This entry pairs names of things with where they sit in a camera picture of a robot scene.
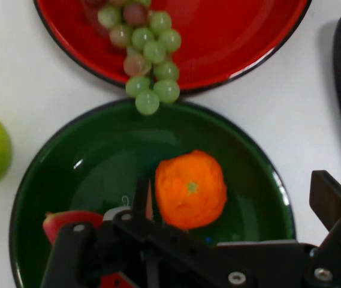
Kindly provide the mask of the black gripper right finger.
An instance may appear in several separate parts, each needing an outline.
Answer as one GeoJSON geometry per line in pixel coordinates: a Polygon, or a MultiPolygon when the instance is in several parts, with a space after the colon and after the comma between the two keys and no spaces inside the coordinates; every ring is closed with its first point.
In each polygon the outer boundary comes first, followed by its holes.
{"type": "Polygon", "coordinates": [[[341,185],[326,171],[312,172],[309,204],[328,235],[310,252],[308,287],[341,287],[341,185]]]}

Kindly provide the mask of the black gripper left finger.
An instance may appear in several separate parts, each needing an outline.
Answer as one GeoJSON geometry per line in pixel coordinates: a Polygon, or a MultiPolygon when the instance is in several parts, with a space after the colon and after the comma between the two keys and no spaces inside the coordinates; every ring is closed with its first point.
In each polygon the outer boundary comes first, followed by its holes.
{"type": "Polygon", "coordinates": [[[53,242],[41,287],[159,287],[159,259],[140,247],[136,232],[153,215],[151,184],[139,180],[132,207],[116,208],[103,217],[93,212],[49,215],[43,228],[53,242]]]}

